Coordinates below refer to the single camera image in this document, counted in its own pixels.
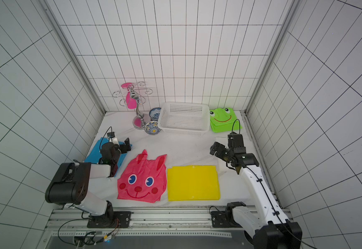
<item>bunny face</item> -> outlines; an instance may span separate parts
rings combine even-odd
[[[147,160],[148,153],[144,150],[131,160],[122,176],[117,181],[118,199],[138,200],[154,203],[166,190],[166,156],[156,160]]]

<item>blue cloth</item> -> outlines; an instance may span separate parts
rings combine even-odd
[[[99,144],[101,143],[101,139],[98,140],[98,142],[94,145],[93,150],[91,153],[87,156],[87,158],[84,160],[84,162],[91,162],[91,163],[98,163],[99,158],[102,157],[101,152],[99,152]],[[107,138],[104,138],[102,140],[102,144],[109,142]],[[121,154],[119,158],[119,162],[117,162],[117,167],[120,168],[122,166],[122,162],[124,161],[124,158],[127,154]]]

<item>ceramic bowl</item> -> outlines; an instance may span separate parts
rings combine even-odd
[[[145,125],[145,132],[148,133],[149,135],[158,134],[160,132],[160,129],[158,127],[158,122],[157,121],[148,122]]]
[[[160,107],[155,107],[152,110],[150,110],[149,117],[151,117],[152,121],[158,121],[159,120],[160,110],[161,110]]]

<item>metal jewelry stand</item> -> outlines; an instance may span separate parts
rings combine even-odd
[[[137,83],[140,87],[143,87],[145,86],[145,82],[143,81],[140,81]],[[119,104],[121,106],[128,106],[131,99],[134,99],[136,102],[137,102],[137,108],[136,108],[136,113],[137,113],[137,116],[133,119],[133,125],[136,129],[144,129],[145,128],[145,125],[151,121],[151,118],[149,117],[149,115],[147,114],[144,114],[142,112],[139,111],[139,105],[142,105],[145,103],[145,98],[142,97],[141,95],[139,95],[136,90],[146,90],[145,91],[145,94],[149,95],[149,94],[152,94],[153,91],[152,89],[150,88],[137,88],[137,89],[134,89],[134,85],[132,83],[129,83],[129,85],[127,85],[126,88],[123,87],[124,84],[122,85],[122,88],[123,89],[127,89],[128,91],[127,92],[124,92],[123,94],[120,92],[120,91],[116,91],[112,94],[112,97],[115,97],[115,98],[118,98],[124,94],[127,94],[129,93],[130,94],[130,99],[128,101],[128,103],[126,103],[126,100],[124,99],[124,97],[120,100]]]

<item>wire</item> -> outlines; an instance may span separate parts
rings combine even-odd
[[[267,191],[265,190],[262,181],[260,181],[260,178],[258,178],[258,176],[253,172],[253,170],[251,170],[251,169],[250,169],[249,167],[247,167],[246,165],[243,165],[243,164],[238,163],[238,162],[234,162],[234,163],[239,164],[239,165],[242,165],[243,167],[246,167],[248,170],[250,170],[250,171],[256,176],[257,180],[259,180],[261,186],[263,187],[264,193],[265,193],[265,195],[267,196],[268,201],[269,201],[269,203],[271,204],[272,209],[275,211],[275,208],[274,208],[274,206],[272,205],[271,199],[269,198],[269,196],[268,196],[268,194],[267,194]],[[276,216],[278,217],[279,221],[281,222],[281,224],[283,225],[283,227],[286,229],[286,231],[288,231],[295,239],[297,239],[297,240],[300,241],[301,243],[303,243],[303,244],[305,244],[305,245],[307,245],[307,246],[309,246],[309,247],[311,247],[311,248],[318,249],[318,248],[316,248],[316,247],[313,247],[313,246],[305,243],[305,242],[302,241],[301,239],[297,238],[291,231],[289,231],[288,228],[285,226],[285,224],[282,222],[281,218],[279,218],[279,214],[274,213],[273,215],[276,215]]]
[[[211,209],[211,208],[217,209],[218,212],[225,213],[225,212],[223,212],[223,211],[218,210],[218,208],[217,208],[216,206],[211,206],[211,207],[209,207],[209,209],[208,209],[208,213],[209,213],[209,214],[210,214],[210,209]]]
[[[239,120],[239,118],[237,118],[237,119],[234,121],[234,123],[232,124],[231,133],[234,131],[234,124],[235,124],[235,122],[236,122],[237,120],[239,121],[238,123],[239,123],[239,134],[240,134],[240,120]]]
[[[104,136],[101,138],[101,142],[99,143],[99,150],[101,150],[102,140],[104,140],[104,137],[105,137],[105,135],[108,133],[109,129],[110,129],[110,132],[113,132],[112,127],[111,127],[111,126],[110,126],[107,130],[106,130],[106,132],[105,132]]]
[[[59,231],[61,230],[61,228],[62,228],[66,223],[73,222],[73,221],[75,221],[75,220],[70,220],[70,221],[68,221],[68,222],[63,223],[63,224],[59,227],[59,229],[58,229],[58,238],[59,238],[62,242],[66,243],[66,244],[69,244],[69,245],[76,245],[76,244],[74,244],[74,243],[69,243],[69,242],[66,242],[66,241],[64,241],[63,239],[61,239],[61,237],[59,236]]]

